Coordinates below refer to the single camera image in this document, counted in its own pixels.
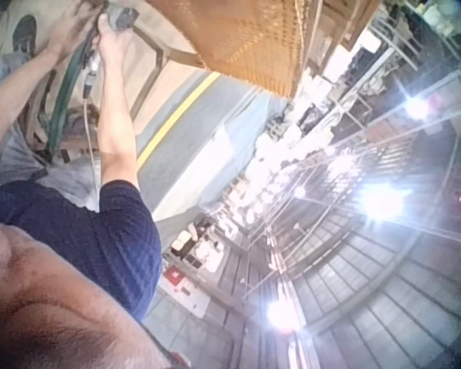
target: ceiling light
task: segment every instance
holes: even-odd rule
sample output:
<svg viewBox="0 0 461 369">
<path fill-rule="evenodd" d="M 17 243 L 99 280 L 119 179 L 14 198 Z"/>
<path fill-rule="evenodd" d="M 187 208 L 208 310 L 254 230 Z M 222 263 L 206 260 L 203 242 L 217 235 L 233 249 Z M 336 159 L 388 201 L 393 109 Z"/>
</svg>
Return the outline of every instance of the ceiling light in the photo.
<svg viewBox="0 0 461 369">
<path fill-rule="evenodd" d="M 405 103 L 408 115 L 416 120 L 423 120 L 429 114 L 429 103 L 421 98 L 408 98 Z"/>
<path fill-rule="evenodd" d="M 337 153 L 337 150 L 335 150 L 335 148 L 332 146 L 328 146 L 324 149 L 324 153 L 328 156 L 333 156 Z"/>
<path fill-rule="evenodd" d="M 296 187 L 294 190 L 294 196 L 296 198 L 304 198 L 306 196 L 306 189 L 302 186 Z"/>
<path fill-rule="evenodd" d="M 254 223 L 254 211 L 249 209 L 246 214 L 246 223 L 253 224 Z"/>
<path fill-rule="evenodd" d="M 268 306 L 268 321 L 281 333 L 300 330 L 300 323 L 292 301 L 278 300 Z"/>
<path fill-rule="evenodd" d="M 331 178 L 336 178 L 343 173 L 347 173 L 355 165 L 355 157 L 341 155 L 328 165 Z"/>
<path fill-rule="evenodd" d="M 362 197 L 362 206 L 369 218 L 387 221 L 401 214 L 405 191 L 380 184 L 367 190 Z"/>
</svg>

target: man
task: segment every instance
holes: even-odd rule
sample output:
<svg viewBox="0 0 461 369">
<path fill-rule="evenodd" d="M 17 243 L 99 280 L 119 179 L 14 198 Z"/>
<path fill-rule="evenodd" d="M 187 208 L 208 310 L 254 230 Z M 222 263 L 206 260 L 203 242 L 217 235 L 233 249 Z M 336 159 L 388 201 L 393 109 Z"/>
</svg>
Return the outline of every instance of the man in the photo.
<svg viewBox="0 0 461 369">
<path fill-rule="evenodd" d="M 73 52 L 93 13 L 66 15 L 48 47 L 0 84 L 0 141 L 39 81 Z M 0 187 L 0 367 L 170 367 L 142 319 L 161 245 L 138 190 L 121 66 L 131 33 L 99 19 L 104 94 L 99 213 L 33 181 Z"/>
</svg>

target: yellow stripe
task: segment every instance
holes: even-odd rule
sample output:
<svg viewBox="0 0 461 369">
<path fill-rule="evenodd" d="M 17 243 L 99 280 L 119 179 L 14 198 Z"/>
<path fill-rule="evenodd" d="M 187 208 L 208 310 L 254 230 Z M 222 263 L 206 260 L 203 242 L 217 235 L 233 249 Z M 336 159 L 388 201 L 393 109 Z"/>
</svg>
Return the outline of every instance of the yellow stripe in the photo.
<svg viewBox="0 0 461 369">
<path fill-rule="evenodd" d="M 220 76 L 219 73 L 213 72 L 208 77 L 205 78 L 201 84 L 196 87 L 193 92 L 183 101 L 181 105 L 176 109 L 174 113 L 169 117 L 169 119 L 162 125 L 162 127 L 155 134 L 154 138 L 148 143 L 147 147 L 142 151 L 137 160 L 138 170 L 144 166 L 148 157 L 152 155 L 155 148 L 162 142 L 167 133 L 174 127 L 176 122 L 181 118 L 181 116 L 189 109 L 190 106 L 200 97 L 201 94 L 205 92 L 207 88 L 214 83 L 217 78 Z"/>
</svg>

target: wicker basket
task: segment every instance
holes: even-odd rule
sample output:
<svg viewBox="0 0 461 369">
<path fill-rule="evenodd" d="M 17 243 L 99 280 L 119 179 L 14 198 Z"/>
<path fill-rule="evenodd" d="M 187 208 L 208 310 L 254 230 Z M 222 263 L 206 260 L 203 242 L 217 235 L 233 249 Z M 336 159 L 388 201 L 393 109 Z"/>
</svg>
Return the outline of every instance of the wicker basket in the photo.
<svg viewBox="0 0 461 369">
<path fill-rule="evenodd" d="M 205 67 L 287 98 L 302 74 L 312 0 L 147 0 Z"/>
</svg>

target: hand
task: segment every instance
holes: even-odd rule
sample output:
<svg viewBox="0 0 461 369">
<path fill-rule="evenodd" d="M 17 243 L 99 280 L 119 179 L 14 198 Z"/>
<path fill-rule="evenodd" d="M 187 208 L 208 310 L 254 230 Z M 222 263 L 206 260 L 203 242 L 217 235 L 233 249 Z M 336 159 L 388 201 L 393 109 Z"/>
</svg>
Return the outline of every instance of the hand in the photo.
<svg viewBox="0 0 461 369">
<path fill-rule="evenodd" d="M 98 27 L 100 35 L 93 44 L 97 46 L 104 65 L 109 68 L 121 68 L 133 31 L 131 29 L 122 32 L 113 31 L 106 14 L 99 17 Z"/>
<path fill-rule="evenodd" d="M 94 26 L 97 10 L 80 10 L 82 0 L 74 0 L 70 8 L 53 29 L 45 51 L 54 55 L 56 64 L 63 62 L 85 40 Z"/>
</svg>

